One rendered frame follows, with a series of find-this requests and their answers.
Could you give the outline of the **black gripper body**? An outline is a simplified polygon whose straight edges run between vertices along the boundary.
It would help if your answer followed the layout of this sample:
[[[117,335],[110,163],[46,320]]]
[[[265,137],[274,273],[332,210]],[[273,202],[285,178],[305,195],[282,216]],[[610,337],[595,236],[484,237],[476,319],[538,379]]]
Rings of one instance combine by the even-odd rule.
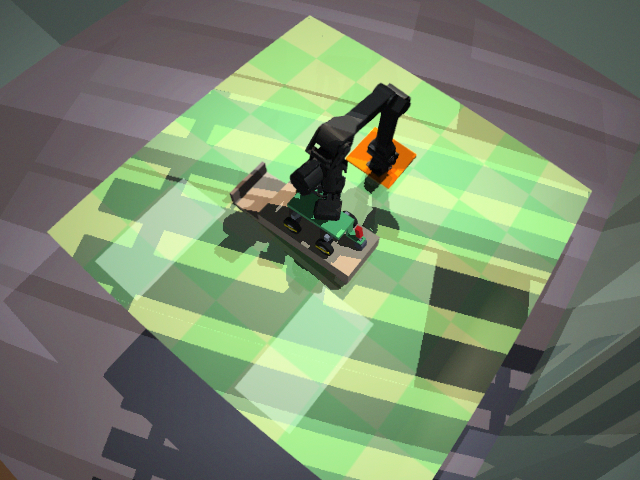
[[[347,173],[348,161],[344,159],[342,162],[342,169],[335,175],[327,175],[327,177],[321,182],[323,188],[324,200],[317,200],[314,207],[314,218],[316,220],[340,220],[341,203],[339,202],[338,193],[342,193],[344,173]],[[332,197],[333,195],[333,197]]]

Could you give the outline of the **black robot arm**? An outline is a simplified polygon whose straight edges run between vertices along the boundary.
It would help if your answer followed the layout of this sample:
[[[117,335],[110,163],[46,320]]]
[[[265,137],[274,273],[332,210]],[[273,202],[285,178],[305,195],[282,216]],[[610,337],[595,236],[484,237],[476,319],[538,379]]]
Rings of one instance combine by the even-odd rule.
[[[367,145],[372,156],[366,165],[377,176],[382,176],[395,165],[398,156],[393,142],[399,117],[411,106],[411,98],[392,84],[378,83],[374,91],[344,116],[333,117],[315,131],[305,152],[309,160],[290,174],[297,193],[305,196],[317,189],[323,193],[321,182],[327,175],[342,169],[342,162],[351,151],[355,135],[375,116],[381,113],[377,135]],[[314,145],[318,144],[320,148]]]

